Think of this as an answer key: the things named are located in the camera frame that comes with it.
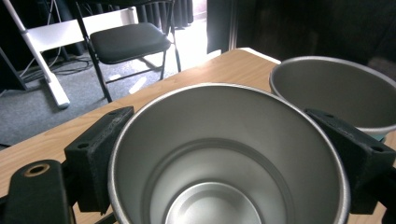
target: chair leg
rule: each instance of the chair leg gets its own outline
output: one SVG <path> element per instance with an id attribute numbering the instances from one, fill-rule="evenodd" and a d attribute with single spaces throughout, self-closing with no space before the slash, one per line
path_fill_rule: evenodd
<path id="1" fill-rule="evenodd" d="M 176 44 L 176 34 L 175 34 L 175 27 L 174 27 L 174 26 L 171 27 L 171 33 L 172 33 L 172 36 L 173 36 L 173 38 L 174 38 L 173 44 L 174 44 L 174 46 L 175 46 L 175 55 L 176 55 L 176 62 L 177 62 L 177 71 L 178 71 L 178 72 L 181 72 L 180 56 L 179 56 L 179 54 L 178 54 L 178 49 L 177 49 L 177 44 Z"/>
<path id="2" fill-rule="evenodd" d="M 165 72 L 166 50 L 163 52 L 163 66 L 161 70 L 160 80 L 163 80 L 163 73 Z"/>
<path id="3" fill-rule="evenodd" d="M 175 54 L 176 54 L 176 62 L 177 62 L 177 71 L 181 72 L 180 56 L 178 55 L 178 49 L 176 45 L 175 45 Z"/>
<path id="4" fill-rule="evenodd" d="M 102 88 L 103 94 L 105 95 L 105 97 L 109 103 L 113 102 L 113 100 L 111 99 L 111 96 L 110 96 L 110 92 L 108 91 L 105 78 L 103 77 L 102 70 L 99 67 L 99 61 L 96 59 L 96 57 L 92 57 L 92 63 L 95 68 L 96 75 L 98 76 L 99 84 Z"/>

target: gray carpet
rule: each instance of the gray carpet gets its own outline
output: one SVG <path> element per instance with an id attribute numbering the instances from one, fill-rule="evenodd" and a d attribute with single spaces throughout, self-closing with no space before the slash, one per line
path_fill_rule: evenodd
<path id="1" fill-rule="evenodd" d="M 177 31 L 177 46 L 182 69 L 194 66 L 205 57 L 205 22 L 194 23 L 185 30 Z M 81 64 L 67 65 L 63 69 L 78 66 Z M 107 75 L 130 74 L 132 70 L 140 70 L 144 67 L 146 65 L 140 61 L 123 63 L 118 66 L 102 64 L 104 74 Z M 175 54 L 172 49 L 169 49 L 164 78 L 170 77 L 176 72 Z M 57 78 L 71 102 L 70 106 L 63 110 L 55 104 L 43 79 L 27 83 L 28 91 L 10 90 L 2 93 L 0 97 L 0 144 L 13 146 L 107 104 L 93 68 L 72 75 L 57 75 Z M 113 100 L 117 100 L 157 82 L 159 78 L 160 72 L 149 72 L 111 83 L 108 87 Z"/>

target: wooden table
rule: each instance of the wooden table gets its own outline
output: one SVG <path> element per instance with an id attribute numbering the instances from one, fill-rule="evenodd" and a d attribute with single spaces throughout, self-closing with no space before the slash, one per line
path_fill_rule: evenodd
<path id="1" fill-rule="evenodd" d="M 133 105 L 137 111 L 166 92 L 205 82 L 235 83 L 269 91 L 268 77 L 277 63 L 251 49 L 235 49 L 2 150 L 0 197 L 7 194 L 10 177 L 22 166 L 45 159 L 64 161 L 64 148 L 109 111 L 128 105 Z M 396 132 L 389 134 L 386 144 L 396 148 Z M 348 223 L 380 223 L 384 211 L 379 205 L 373 215 L 351 215 Z M 78 224 L 94 223 L 101 218 L 97 213 L 80 213 L 77 206 L 75 212 Z"/>

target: black curtain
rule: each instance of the black curtain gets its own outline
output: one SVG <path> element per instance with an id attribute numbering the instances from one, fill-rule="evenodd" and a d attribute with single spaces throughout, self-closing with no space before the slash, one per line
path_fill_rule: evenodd
<path id="1" fill-rule="evenodd" d="M 161 27 L 161 21 L 165 21 L 164 17 L 166 9 L 163 4 L 152 4 L 150 6 L 138 7 L 137 18 L 139 21 L 148 21 Z M 174 19 L 176 28 L 189 26 L 193 22 L 192 0 L 176 0 L 174 6 Z"/>

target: black cable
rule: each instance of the black cable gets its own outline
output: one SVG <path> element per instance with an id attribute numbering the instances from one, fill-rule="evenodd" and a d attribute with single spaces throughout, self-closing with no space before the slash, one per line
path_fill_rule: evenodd
<path id="1" fill-rule="evenodd" d="M 65 66 L 73 64 L 73 63 L 82 63 L 81 66 L 78 66 L 76 68 L 72 69 L 63 69 Z M 73 75 L 75 73 L 79 73 L 85 70 L 88 70 L 92 68 L 92 60 L 89 57 L 81 57 L 81 58 L 73 58 L 70 59 L 69 61 L 60 61 L 58 63 L 55 63 L 50 71 L 53 72 L 55 75 L 59 76 L 67 76 L 67 75 Z M 22 80 L 25 83 L 38 80 L 41 78 L 44 78 L 44 73 L 40 68 L 35 69 L 34 71 L 31 71 L 29 73 L 25 73 L 23 76 L 21 76 Z"/>

